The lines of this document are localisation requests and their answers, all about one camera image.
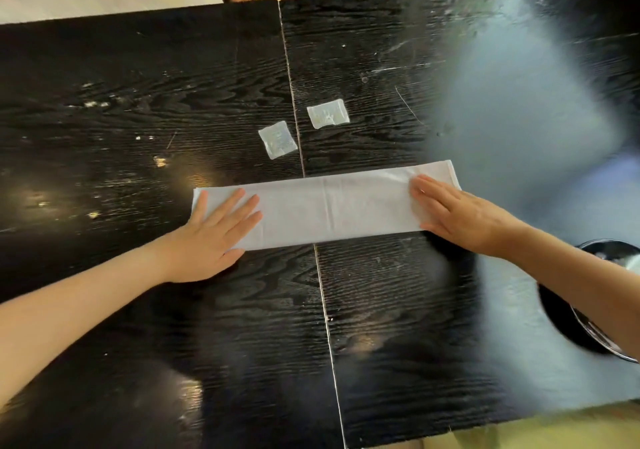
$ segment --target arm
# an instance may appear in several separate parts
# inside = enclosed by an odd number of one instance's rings
[[[465,249],[514,263],[640,359],[640,275],[433,178],[413,178],[410,192],[433,218],[422,228]]]
[[[69,345],[144,291],[164,282],[207,279],[236,263],[244,251],[229,249],[262,218],[252,214],[257,196],[233,211],[243,195],[236,191],[205,219],[203,192],[179,229],[0,305],[0,407]]]

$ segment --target hand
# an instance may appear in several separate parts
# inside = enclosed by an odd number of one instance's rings
[[[412,178],[410,192],[433,219],[420,228],[479,254],[504,257],[531,228],[497,205],[426,175]]]
[[[244,250],[231,247],[262,219],[261,212],[251,213],[260,201],[258,195],[233,211],[243,196],[242,188],[236,190],[205,218],[207,192],[202,191],[186,225],[147,244],[155,249],[161,268],[166,270],[164,282],[209,279],[240,259]]]

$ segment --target forearm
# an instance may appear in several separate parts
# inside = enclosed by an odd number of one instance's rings
[[[640,358],[640,277],[543,231],[524,232],[505,259],[587,315]]]
[[[162,282],[146,245],[0,305],[0,407],[78,338]]]

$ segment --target black wooden table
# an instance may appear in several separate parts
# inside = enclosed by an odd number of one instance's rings
[[[568,242],[640,244],[638,11],[286,0],[2,26],[0,300],[178,227],[193,187],[442,159]],[[335,98],[351,123],[313,129]],[[257,131],[281,120],[301,153],[271,161]],[[409,233],[152,289],[14,398],[0,446],[355,448],[638,397],[640,368],[563,336],[522,271]]]

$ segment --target white cloth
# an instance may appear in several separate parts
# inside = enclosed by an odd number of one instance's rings
[[[242,185],[245,198],[260,196],[257,209],[264,218],[237,247],[258,250],[420,230],[425,219],[417,217],[409,179],[422,173],[460,188],[451,161]],[[196,188],[193,205],[207,190],[207,213],[212,212],[237,188]]]

